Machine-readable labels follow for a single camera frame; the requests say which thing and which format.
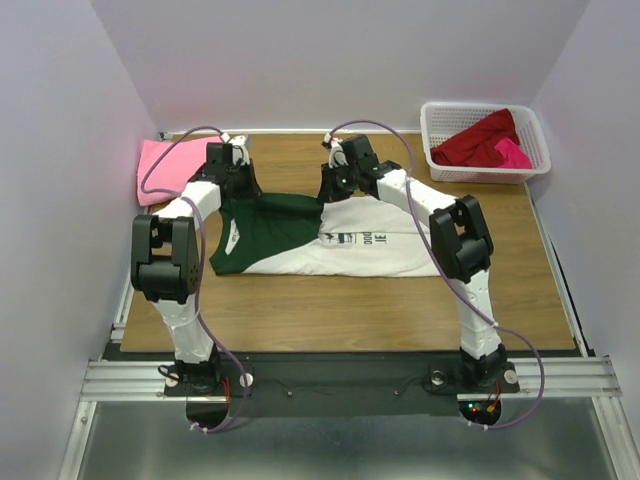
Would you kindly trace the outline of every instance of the laundry basket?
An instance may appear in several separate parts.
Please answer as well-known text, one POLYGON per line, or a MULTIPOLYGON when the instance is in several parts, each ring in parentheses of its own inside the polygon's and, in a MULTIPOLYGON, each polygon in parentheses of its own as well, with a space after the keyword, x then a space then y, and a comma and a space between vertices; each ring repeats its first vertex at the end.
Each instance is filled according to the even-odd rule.
POLYGON ((551 168, 549 150, 540 123, 527 107, 483 103, 428 102, 420 115, 422 144, 431 169, 431 178, 441 182, 523 183, 528 178, 547 173, 551 168), (437 165, 431 158, 431 148, 440 145, 456 133, 466 130, 487 115, 508 108, 520 138, 520 148, 529 156, 533 168, 480 168, 437 165))

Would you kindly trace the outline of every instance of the red cloth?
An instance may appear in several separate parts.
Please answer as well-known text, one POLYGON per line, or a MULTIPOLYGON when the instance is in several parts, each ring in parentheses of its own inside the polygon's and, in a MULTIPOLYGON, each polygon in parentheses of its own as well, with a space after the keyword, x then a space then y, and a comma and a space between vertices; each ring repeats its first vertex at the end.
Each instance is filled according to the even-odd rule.
POLYGON ((513 117, 506 108, 492 113, 443 144, 433 147, 431 158, 438 165, 499 167, 505 158, 494 147, 504 138, 520 145, 513 117))

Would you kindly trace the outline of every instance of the wall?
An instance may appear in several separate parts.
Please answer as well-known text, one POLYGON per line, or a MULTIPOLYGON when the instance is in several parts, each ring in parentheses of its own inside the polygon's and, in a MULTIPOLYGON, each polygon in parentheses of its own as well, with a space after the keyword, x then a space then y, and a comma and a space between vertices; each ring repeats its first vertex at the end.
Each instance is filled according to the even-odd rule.
POLYGON ((427 100, 529 104, 587 0, 92 0, 160 129, 418 128, 427 100))
POLYGON ((0 478, 57 478, 126 271, 154 126, 86 0, 0 15, 0 478))
POLYGON ((553 168, 536 204, 587 339, 610 354, 640 441, 640 4, 592 0, 533 103, 553 168))

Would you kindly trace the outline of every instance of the folded pink towel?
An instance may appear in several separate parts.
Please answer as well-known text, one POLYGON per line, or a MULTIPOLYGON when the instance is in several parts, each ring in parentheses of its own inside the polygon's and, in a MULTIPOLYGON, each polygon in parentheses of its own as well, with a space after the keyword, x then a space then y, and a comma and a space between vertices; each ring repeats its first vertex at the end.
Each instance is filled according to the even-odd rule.
MULTIPOLYGON (((178 192, 183 191, 189 179, 204 164, 207 157, 207 143, 212 142, 220 142, 220 137, 198 138, 176 145, 147 180, 147 190, 167 188, 178 192)), ((168 143, 153 140, 145 140, 142 144, 138 163, 138 202, 142 207, 171 199, 171 196, 165 193, 147 194, 140 190, 145 174, 168 146, 168 143)))
POLYGON ((504 157, 500 168, 533 168, 531 160, 510 138, 503 138, 493 147, 504 157))

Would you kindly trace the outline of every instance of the wooden tabletop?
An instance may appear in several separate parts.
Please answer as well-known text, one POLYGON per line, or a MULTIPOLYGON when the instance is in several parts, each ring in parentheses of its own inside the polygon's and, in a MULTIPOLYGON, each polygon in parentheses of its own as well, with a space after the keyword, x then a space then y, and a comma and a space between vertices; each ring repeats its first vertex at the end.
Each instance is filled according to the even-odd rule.
MULTIPOLYGON (((429 178, 420 135, 408 135, 418 156, 414 175, 438 190, 480 201, 495 244, 490 292, 495 318, 538 348, 572 349, 569 331, 529 198, 522 185, 436 183, 429 178)), ((391 135, 370 135, 381 161, 408 166, 391 135)), ((327 154, 320 135, 254 135, 250 152, 265 192, 315 196, 327 154)), ((207 259, 218 245, 220 216, 206 222, 207 259)), ((460 342, 453 294, 439 277, 228 275, 209 263, 201 311, 227 347, 245 351, 450 350, 460 342)), ((505 336, 507 348, 526 349, 505 336)), ((121 349, 172 351, 162 319, 136 292, 121 349)))

